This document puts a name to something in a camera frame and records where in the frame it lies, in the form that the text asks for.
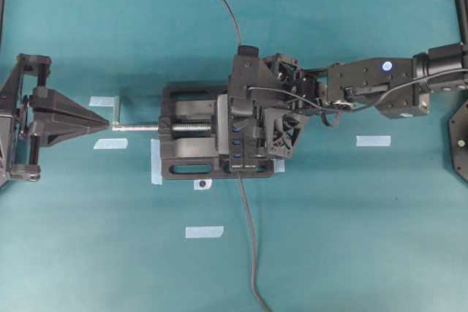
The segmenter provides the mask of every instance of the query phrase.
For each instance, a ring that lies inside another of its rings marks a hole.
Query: teal mat
[[[246,44],[304,67],[410,57],[459,41],[453,0],[228,0]],[[2,77],[18,53],[53,59],[49,86],[87,104],[121,95],[154,121],[168,82],[226,82],[235,32],[218,0],[7,0]],[[466,311],[468,191],[447,119],[376,110],[310,121],[286,173],[246,180],[259,290],[275,311]],[[95,108],[111,118],[109,108]],[[391,148],[356,148],[356,135]],[[127,137],[120,151],[98,138]],[[103,132],[41,151],[42,179],[0,194],[0,311],[259,311],[237,184],[151,184],[149,134]],[[185,227],[224,226],[186,240]]]

